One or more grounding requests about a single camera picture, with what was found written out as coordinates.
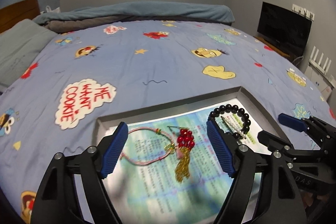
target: cartoon print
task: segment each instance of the cartoon print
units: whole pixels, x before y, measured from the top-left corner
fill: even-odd
[[[33,69],[36,69],[37,67],[38,67],[38,62],[36,62],[36,63],[34,63],[34,64],[32,64],[26,71],[25,71],[25,73],[23,74],[23,75],[21,75],[21,79],[27,79],[29,76],[30,76],[30,74],[32,73],[32,70]]]
[[[174,24],[171,24],[171,23],[162,24],[162,25],[165,25],[165,26],[167,26],[167,27],[176,27]]]
[[[236,43],[224,39],[221,34],[214,35],[207,33],[207,35],[219,43],[224,43],[226,45],[236,45]]]
[[[145,82],[142,82],[144,85],[148,85],[150,82],[154,82],[154,83],[157,83],[157,84],[160,84],[160,83],[162,83],[162,82],[165,82],[166,84],[168,83],[166,80],[161,80],[161,81],[159,81],[159,82],[156,82],[155,80],[150,80],[150,81],[148,81],[147,82],[147,84],[145,83]]]
[[[79,120],[96,107],[112,102],[116,93],[114,86],[109,83],[101,85],[93,79],[69,84],[59,100],[55,124],[58,124],[61,130],[76,127]]]
[[[169,32],[150,32],[150,33],[144,32],[143,35],[154,39],[164,39],[169,35]]]
[[[63,45],[66,45],[67,43],[71,43],[72,40],[73,40],[72,37],[66,37],[65,39],[56,40],[55,43],[63,46]]]
[[[174,20],[161,20],[161,22],[163,22],[162,25],[165,25],[167,27],[176,27],[174,24],[172,24],[175,23]]]
[[[10,108],[0,116],[0,137],[11,132],[11,126],[14,122],[14,109]]]
[[[127,28],[125,28],[125,27],[117,27],[117,26],[114,26],[114,25],[110,25],[110,26],[108,26],[104,29],[104,33],[114,34],[114,33],[118,32],[119,30],[124,31],[126,29]]]
[[[233,28],[230,28],[230,29],[224,29],[224,30],[226,30],[227,32],[229,32],[230,34],[233,34],[233,35],[240,35],[240,34],[241,34],[241,32],[237,32],[237,31],[235,31],[235,29],[233,29]]]
[[[221,54],[228,54],[222,50],[208,50],[206,48],[198,48],[196,50],[192,50],[191,52],[200,58],[210,58],[220,56]]]
[[[290,68],[289,70],[287,70],[287,75],[291,79],[293,79],[295,82],[297,82],[300,86],[306,86],[307,85],[306,78],[297,75],[292,68]]]
[[[139,53],[144,54],[145,52],[148,52],[148,50],[144,50],[143,48],[140,50],[135,50],[135,54],[139,54]]]
[[[16,151],[18,151],[21,147],[21,141],[18,141],[16,143],[13,144],[13,147],[15,148]]]
[[[64,33],[61,33],[61,35],[67,35],[67,34],[70,34],[70,33],[73,33],[74,31],[71,31],[71,32],[64,32]]]
[[[264,49],[273,52],[273,50],[272,50],[269,46],[266,46],[266,45],[265,45],[265,46],[264,46]]]
[[[331,117],[332,117],[334,120],[336,120],[335,114],[334,114],[334,112],[332,111],[331,108],[329,108],[329,112],[330,112]]]
[[[295,108],[293,109],[294,117],[298,119],[309,118],[310,111],[306,110],[306,107],[302,104],[296,103]]]
[[[26,224],[30,224],[35,197],[36,193],[32,191],[24,191],[21,194],[21,218]]]
[[[75,57],[79,58],[82,56],[86,56],[89,55],[90,53],[97,51],[100,47],[96,47],[96,46],[87,46],[84,48],[80,48],[79,50],[76,51],[75,53]]]
[[[235,78],[236,74],[232,71],[225,71],[225,68],[223,66],[206,66],[204,70],[202,71],[203,74],[209,75],[211,77],[215,78],[221,78],[221,79],[231,79]]]

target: blue bedsheet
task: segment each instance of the blue bedsheet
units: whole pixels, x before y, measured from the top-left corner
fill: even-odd
[[[53,155],[91,144],[96,118],[237,86],[275,119],[284,112],[336,125],[297,68],[222,24],[138,21],[58,35],[0,96],[1,188],[21,214],[22,195],[37,191]],[[314,148],[282,129],[296,148]]]

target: tv stand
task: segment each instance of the tv stand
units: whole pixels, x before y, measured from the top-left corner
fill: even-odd
[[[282,57],[286,58],[287,60],[289,60],[290,62],[292,62],[294,60],[294,56],[291,56],[289,54],[284,53],[283,51],[281,51],[280,49],[278,49],[277,47],[273,46],[271,43],[267,42],[264,38],[262,37],[254,37],[256,39],[258,39],[259,41],[263,42],[265,45],[269,46],[273,51],[275,51],[277,54],[280,54]]]

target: wooden headboard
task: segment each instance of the wooden headboard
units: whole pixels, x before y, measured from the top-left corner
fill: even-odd
[[[40,14],[37,0],[23,0],[0,9],[0,33],[7,31],[16,23]]]

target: pillow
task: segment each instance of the pillow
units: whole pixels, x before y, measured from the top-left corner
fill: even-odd
[[[29,19],[0,35],[0,92],[20,78],[56,35]]]

